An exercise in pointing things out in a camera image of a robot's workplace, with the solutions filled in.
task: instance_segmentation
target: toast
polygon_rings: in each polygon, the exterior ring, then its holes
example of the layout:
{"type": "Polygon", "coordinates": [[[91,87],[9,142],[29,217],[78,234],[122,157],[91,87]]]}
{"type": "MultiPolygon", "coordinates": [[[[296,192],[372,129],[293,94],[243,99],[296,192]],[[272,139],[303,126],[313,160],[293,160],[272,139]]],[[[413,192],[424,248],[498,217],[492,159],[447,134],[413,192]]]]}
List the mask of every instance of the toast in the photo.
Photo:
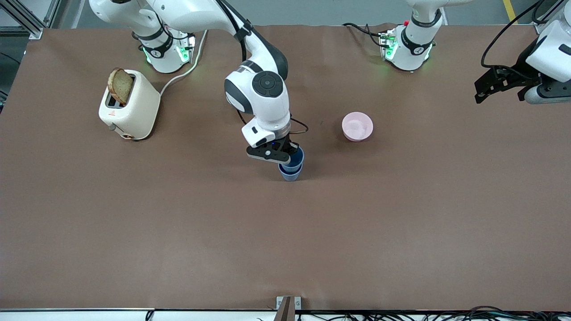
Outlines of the toast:
{"type": "Polygon", "coordinates": [[[129,94],[133,88],[133,79],[126,71],[121,68],[115,68],[109,75],[107,80],[109,93],[119,103],[126,105],[129,100],[129,94]]]}

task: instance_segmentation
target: pink bowl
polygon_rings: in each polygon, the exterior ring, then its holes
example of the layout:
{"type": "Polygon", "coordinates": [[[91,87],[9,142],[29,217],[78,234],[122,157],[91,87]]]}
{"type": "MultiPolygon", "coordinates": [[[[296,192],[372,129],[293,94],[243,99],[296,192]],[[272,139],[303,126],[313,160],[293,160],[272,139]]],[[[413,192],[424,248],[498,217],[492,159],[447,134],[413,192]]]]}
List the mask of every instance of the pink bowl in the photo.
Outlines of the pink bowl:
{"type": "Polygon", "coordinates": [[[371,136],[373,132],[373,121],[369,116],[358,111],[347,114],[341,126],[345,137],[352,142],[360,142],[371,136]]]}

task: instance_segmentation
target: table surface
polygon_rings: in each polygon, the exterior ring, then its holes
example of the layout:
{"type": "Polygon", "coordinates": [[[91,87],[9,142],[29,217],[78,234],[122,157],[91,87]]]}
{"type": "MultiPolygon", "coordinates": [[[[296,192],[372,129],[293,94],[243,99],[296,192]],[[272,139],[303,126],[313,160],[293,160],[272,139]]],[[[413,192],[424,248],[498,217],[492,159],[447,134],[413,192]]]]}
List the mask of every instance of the table surface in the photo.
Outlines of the table surface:
{"type": "MultiPolygon", "coordinates": [[[[157,89],[172,75],[128,30],[45,30],[0,117],[0,307],[571,309],[571,106],[474,103],[499,28],[443,27],[415,73],[345,27],[259,28],[310,127],[295,183],[246,157],[230,35],[208,35],[152,137],[130,142],[97,116],[110,71],[157,89]],[[343,137],[351,111],[373,119],[368,141],[343,137]]],[[[488,62],[534,37],[511,28],[488,62]]]]}

